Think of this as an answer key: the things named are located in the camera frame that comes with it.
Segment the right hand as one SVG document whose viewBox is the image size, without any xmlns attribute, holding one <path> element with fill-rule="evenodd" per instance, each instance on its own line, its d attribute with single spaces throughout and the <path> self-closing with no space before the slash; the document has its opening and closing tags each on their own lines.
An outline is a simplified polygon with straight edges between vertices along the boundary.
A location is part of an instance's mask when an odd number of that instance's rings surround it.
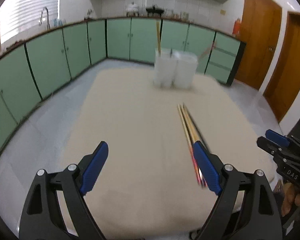
<svg viewBox="0 0 300 240">
<path fill-rule="evenodd" d="M 285 197 L 281 207 L 282 217 L 290 212 L 293 204 L 300 206 L 300 190 L 297 187 L 295 187 L 292 183 L 285 183 L 283 186 L 283 192 Z"/>
</svg>

